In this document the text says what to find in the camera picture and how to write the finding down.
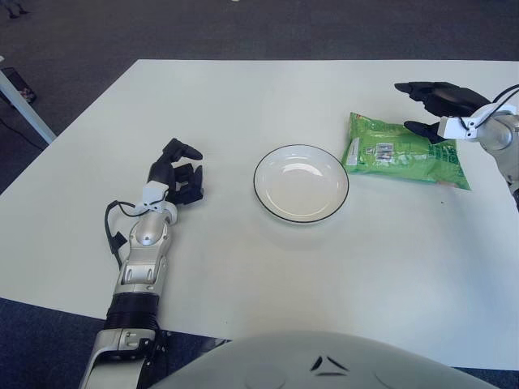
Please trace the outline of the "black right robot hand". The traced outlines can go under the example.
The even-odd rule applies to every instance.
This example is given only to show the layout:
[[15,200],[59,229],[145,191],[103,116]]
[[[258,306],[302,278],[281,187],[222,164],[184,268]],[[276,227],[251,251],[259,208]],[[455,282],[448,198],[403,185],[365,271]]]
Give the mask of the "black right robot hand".
[[[410,99],[422,102],[425,110],[438,118],[470,117],[478,109],[491,103],[486,97],[471,89],[447,82],[395,83],[394,87],[409,95]],[[404,127],[418,136],[427,138],[432,144],[446,140],[437,134],[438,122],[426,124],[406,121]]]

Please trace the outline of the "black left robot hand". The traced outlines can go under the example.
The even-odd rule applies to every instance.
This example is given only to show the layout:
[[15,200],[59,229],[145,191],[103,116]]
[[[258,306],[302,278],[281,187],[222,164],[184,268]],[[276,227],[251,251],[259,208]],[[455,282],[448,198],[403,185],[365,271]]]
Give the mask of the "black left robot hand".
[[147,206],[155,206],[161,201],[174,205],[187,205],[204,197],[202,166],[200,165],[196,169],[192,164],[174,167],[173,163],[182,158],[202,160],[203,155],[176,138],[171,139],[163,148],[161,156],[151,165],[147,180],[147,183],[163,184],[165,189],[153,201],[146,201]]

